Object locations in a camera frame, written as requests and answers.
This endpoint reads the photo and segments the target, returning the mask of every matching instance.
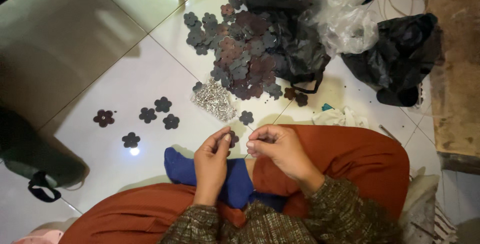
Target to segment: wooden board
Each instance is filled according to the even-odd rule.
[[[430,75],[435,144],[445,169],[480,174],[480,0],[429,0],[445,62]]]

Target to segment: black bag handle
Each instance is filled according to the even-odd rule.
[[[62,194],[50,187],[49,183],[45,179],[46,175],[47,173],[43,171],[38,171],[33,174],[32,180],[28,182],[28,190],[39,200],[44,201],[45,203],[52,203],[60,199]],[[33,186],[46,187],[53,193],[54,198],[48,196],[42,188],[34,188]]]
[[[323,79],[324,79],[324,71],[325,71],[325,67],[327,66],[328,62],[330,61],[330,59],[322,59],[323,63],[321,64],[320,68],[317,70],[317,72],[315,73],[315,87],[313,90],[307,90],[307,89],[304,89],[304,88],[301,88],[301,87],[298,87],[298,86],[295,86],[293,85],[293,82],[290,83],[290,86],[295,89],[295,90],[298,90],[300,92],[303,92],[305,94],[315,94],[317,93],[318,91],[318,87],[320,86],[320,84],[322,83]]]

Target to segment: hand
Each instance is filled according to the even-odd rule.
[[[207,138],[193,156],[197,190],[194,204],[215,205],[227,177],[227,156],[231,136],[225,127]]]
[[[249,137],[247,152],[252,157],[267,155],[282,172],[298,182],[307,193],[317,191],[325,180],[323,174],[313,165],[297,134],[290,128],[264,125]]]

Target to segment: rust-colored trousers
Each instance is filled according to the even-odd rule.
[[[402,210],[409,184],[409,158],[392,139],[375,131],[339,126],[283,125],[294,129],[310,160],[334,179],[347,178],[360,195],[384,206],[392,218]],[[283,212],[306,217],[307,202],[297,184],[267,157],[253,170],[257,192],[289,196]],[[154,244],[191,205],[195,187],[155,184],[117,193],[83,214],[63,235],[60,244]],[[241,227],[239,209],[218,204],[220,215]]]

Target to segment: teal object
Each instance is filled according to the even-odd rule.
[[[333,109],[332,106],[328,105],[327,103],[325,103],[322,107],[321,107],[321,111],[322,112],[325,112],[327,110],[330,110],[330,109]]]

